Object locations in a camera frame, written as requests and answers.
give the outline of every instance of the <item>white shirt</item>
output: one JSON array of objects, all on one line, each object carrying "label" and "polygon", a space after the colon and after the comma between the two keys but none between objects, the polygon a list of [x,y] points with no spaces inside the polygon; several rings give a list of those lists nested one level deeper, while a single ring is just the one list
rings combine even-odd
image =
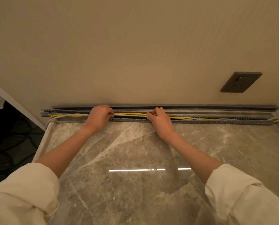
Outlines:
[{"label": "white shirt", "polygon": [[[58,207],[59,181],[40,163],[29,163],[0,182],[1,224],[46,224]],[[278,224],[279,198],[257,179],[221,165],[209,177],[205,193],[226,224]]]}]

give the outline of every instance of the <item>wall socket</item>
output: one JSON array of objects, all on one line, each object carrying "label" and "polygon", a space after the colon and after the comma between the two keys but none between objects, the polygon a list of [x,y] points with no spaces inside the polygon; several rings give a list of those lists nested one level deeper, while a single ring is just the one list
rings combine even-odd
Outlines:
[{"label": "wall socket", "polygon": [[235,72],[222,87],[221,92],[243,93],[261,75],[261,72]]}]

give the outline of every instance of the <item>wall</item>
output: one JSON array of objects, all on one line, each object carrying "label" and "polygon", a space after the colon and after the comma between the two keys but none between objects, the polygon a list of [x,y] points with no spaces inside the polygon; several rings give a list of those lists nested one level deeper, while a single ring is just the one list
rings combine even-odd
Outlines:
[{"label": "wall", "polygon": [[[263,73],[220,93],[235,71]],[[279,104],[279,0],[0,0],[0,87],[61,104]]]}]

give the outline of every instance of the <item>forearm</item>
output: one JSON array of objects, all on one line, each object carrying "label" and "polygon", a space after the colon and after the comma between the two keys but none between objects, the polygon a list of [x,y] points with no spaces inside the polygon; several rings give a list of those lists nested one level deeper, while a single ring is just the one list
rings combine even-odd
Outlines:
[{"label": "forearm", "polygon": [[59,178],[93,132],[84,126],[35,162],[49,167]]},{"label": "forearm", "polygon": [[183,157],[204,184],[213,170],[222,165],[218,160],[185,142],[177,133],[172,134],[167,142]]}]

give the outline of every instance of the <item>grey marble surface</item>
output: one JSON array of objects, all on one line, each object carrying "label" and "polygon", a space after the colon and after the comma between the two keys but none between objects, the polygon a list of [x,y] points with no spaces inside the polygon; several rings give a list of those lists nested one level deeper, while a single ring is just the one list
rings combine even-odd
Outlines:
[{"label": "grey marble surface", "polygon": [[[47,151],[82,123],[56,126]],[[254,176],[279,197],[278,126],[174,124],[200,150]],[[150,123],[110,122],[60,178],[48,224],[215,224],[204,185]],[[165,169],[109,172],[126,169]]]}]

